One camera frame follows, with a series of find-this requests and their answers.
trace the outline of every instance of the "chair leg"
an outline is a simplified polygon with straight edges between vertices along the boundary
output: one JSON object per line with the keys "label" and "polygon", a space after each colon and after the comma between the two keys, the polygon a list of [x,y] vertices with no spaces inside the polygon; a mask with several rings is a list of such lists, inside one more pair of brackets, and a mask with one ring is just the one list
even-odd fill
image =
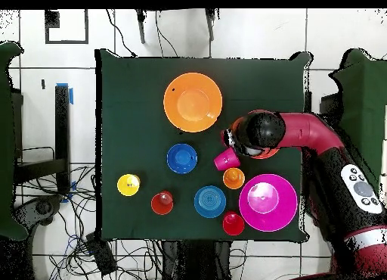
{"label": "chair leg", "polygon": [[207,26],[209,27],[209,39],[214,40],[214,32],[212,31],[212,21],[215,19],[215,9],[206,8]]}
{"label": "chair leg", "polygon": [[145,35],[144,35],[144,12],[141,9],[136,9],[137,12],[137,20],[138,20],[138,29],[140,30],[140,39],[141,43],[145,44]]}

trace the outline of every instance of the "red cup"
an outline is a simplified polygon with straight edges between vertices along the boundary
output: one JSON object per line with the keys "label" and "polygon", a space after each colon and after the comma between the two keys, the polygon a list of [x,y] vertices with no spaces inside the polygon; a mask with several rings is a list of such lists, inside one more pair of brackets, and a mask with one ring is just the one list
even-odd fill
{"label": "red cup", "polygon": [[240,235],[245,229],[245,222],[234,211],[228,211],[223,218],[223,230],[228,235]]}
{"label": "red cup", "polygon": [[161,191],[152,198],[150,205],[154,213],[165,215],[173,208],[173,197],[170,192]]}

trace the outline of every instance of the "orange plate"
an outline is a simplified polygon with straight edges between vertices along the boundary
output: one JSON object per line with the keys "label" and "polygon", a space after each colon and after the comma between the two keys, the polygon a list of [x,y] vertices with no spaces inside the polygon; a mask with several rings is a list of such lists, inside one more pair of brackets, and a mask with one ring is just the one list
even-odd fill
{"label": "orange plate", "polygon": [[200,132],[221,113],[221,91],[209,77],[186,73],[174,79],[164,94],[168,120],[185,132]]}

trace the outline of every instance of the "plate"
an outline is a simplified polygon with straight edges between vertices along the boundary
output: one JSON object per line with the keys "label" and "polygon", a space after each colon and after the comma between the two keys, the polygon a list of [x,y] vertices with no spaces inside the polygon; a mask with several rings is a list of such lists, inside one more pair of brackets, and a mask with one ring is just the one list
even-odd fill
{"label": "plate", "polygon": [[185,132],[208,129],[221,113],[221,91],[209,77],[186,73],[174,79],[164,94],[168,120]]}
{"label": "plate", "polygon": [[226,208],[226,196],[220,188],[207,185],[195,194],[194,206],[199,215],[216,218]]}
{"label": "plate", "polygon": [[189,173],[197,165],[197,153],[190,145],[178,143],[169,149],[166,162],[175,173]]}

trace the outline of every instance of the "pink bowl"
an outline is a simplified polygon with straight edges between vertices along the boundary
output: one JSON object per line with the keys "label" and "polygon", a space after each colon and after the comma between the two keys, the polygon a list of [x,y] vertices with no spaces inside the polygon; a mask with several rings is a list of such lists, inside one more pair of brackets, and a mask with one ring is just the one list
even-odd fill
{"label": "pink bowl", "polygon": [[259,231],[274,232],[286,227],[297,207],[294,187],[275,174],[255,176],[240,192],[240,214],[248,225]]}

